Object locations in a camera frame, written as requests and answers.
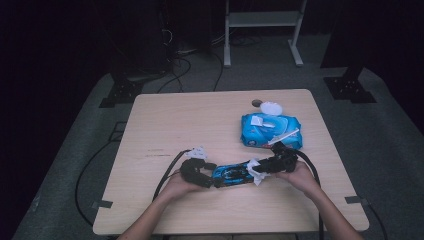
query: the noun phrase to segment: person's right hand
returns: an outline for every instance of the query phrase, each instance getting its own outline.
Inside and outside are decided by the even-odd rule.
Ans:
[[[314,191],[320,190],[320,186],[315,181],[314,176],[304,162],[298,161],[293,172],[278,172],[274,174],[277,178],[288,181],[298,190],[302,191],[307,197]]]

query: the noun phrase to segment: blue package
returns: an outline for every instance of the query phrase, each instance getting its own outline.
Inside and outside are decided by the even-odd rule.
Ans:
[[[260,119],[260,124],[252,124]],[[252,113],[241,117],[242,134],[241,140],[247,147],[271,148],[271,141],[275,136],[290,133],[299,129],[282,140],[287,147],[300,149],[303,146],[301,124],[295,117],[284,115],[269,115],[264,113]]]

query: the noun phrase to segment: white tissue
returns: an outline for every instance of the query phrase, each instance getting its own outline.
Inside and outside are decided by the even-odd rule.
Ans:
[[[250,175],[253,176],[253,178],[254,178],[253,182],[256,184],[256,186],[258,186],[259,183],[261,183],[261,181],[265,177],[271,176],[271,174],[269,174],[269,173],[258,173],[258,172],[256,172],[255,170],[252,169],[253,167],[259,166],[259,165],[261,165],[261,164],[258,162],[257,158],[253,158],[249,161],[249,163],[247,163],[247,171],[249,172]]]

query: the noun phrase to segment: table top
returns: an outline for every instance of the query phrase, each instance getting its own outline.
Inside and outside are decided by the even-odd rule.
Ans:
[[[260,90],[146,94],[136,98],[93,231],[120,234],[151,203],[155,189],[175,156],[202,146],[207,162],[241,163],[272,156],[269,149],[246,147],[240,140],[241,116],[259,112],[254,99],[283,106],[283,115],[302,124],[304,152],[321,185],[357,230],[369,227],[321,113],[308,90]],[[175,165],[178,169],[186,158]],[[189,193],[168,206],[156,234],[276,233],[318,230],[318,211],[303,193],[281,179]]]

